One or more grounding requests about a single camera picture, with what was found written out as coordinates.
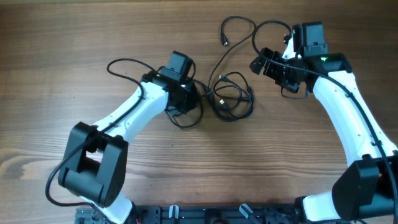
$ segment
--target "robotic hand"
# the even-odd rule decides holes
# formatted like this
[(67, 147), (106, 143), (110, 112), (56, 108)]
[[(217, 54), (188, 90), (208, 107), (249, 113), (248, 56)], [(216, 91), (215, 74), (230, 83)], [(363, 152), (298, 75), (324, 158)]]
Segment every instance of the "robotic hand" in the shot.
[[(290, 32), (284, 39), (287, 48), (283, 54), (268, 48), (258, 50), (256, 32), (271, 22), (275, 21), (257, 26), (252, 35), (259, 56), (250, 68), (259, 74), (264, 67), (264, 75), (292, 93), (297, 93), (304, 82), (306, 91), (325, 107), (348, 164), (332, 189), (298, 197), (293, 204), (243, 204), (239, 208), (143, 207), (124, 198), (121, 188), (127, 149), (134, 137), (166, 108), (186, 113), (200, 101), (192, 78), (187, 78), (191, 65), (195, 67), (193, 60), (173, 52), (166, 67), (143, 75), (140, 88), (116, 111), (93, 126), (78, 123), (72, 129), (59, 165), (58, 183), (93, 206), (79, 208), (76, 223), (349, 223), (394, 213), (397, 148), (362, 99), (351, 65), (343, 54), (328, 53), (320, 22), (293, 26), (292, 32), (283, 24)], [(87, 152), (97, 150), (103, 152), (101, 162), (86, 157)]]

